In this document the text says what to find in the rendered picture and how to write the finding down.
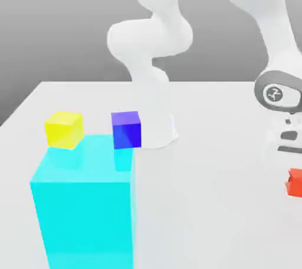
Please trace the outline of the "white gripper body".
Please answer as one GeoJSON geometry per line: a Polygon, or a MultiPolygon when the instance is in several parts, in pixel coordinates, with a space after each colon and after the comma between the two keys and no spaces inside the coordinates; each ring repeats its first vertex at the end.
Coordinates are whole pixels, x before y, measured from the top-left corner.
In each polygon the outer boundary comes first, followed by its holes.
{"type": "Polygon", "coordinates": [[[277,143],[269,148],[272,163],[284,167],[302,167],[302,147],[277,143]]]}

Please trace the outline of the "small red cube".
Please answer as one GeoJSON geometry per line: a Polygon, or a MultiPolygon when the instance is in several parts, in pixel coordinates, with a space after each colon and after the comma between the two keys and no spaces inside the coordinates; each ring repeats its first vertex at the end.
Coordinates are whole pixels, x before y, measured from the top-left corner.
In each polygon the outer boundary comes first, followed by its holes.
{"type": "Polygon", "coordinates": [[[289,196],[302,198],[302,169],[291,168],[288,181],[285,183],[289,196]]]}

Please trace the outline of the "small blue cube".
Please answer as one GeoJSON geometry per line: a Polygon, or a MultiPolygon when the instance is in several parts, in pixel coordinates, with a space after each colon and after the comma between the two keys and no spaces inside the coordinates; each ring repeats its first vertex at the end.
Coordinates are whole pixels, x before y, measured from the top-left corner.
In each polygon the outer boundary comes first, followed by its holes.
{"type": "Polygon", "coordinates": [[[142,146],[141,121],[137,111],[111,113],[115,149],[142,146]]]}

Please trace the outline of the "small yellow cube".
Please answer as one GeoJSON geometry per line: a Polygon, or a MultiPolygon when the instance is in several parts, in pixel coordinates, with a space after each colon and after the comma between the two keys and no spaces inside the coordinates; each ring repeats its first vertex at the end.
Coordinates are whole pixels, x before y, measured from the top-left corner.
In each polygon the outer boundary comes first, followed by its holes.
{"type": "Polygon", "coordinates": [[[72,150],[84,137],[83,115],[56,111],[45,121],[45,132],[50,147],[72,150]]]}

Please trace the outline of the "large cyan box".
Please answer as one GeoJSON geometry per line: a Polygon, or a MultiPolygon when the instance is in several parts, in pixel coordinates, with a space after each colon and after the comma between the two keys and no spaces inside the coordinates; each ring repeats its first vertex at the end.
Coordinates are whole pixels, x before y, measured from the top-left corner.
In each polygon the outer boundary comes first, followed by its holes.
{"type": "Polygon", "coordinates": [[[49,148],[30,187],[50,269],[134,269],[134,151],[110,134],[49,148]]]}

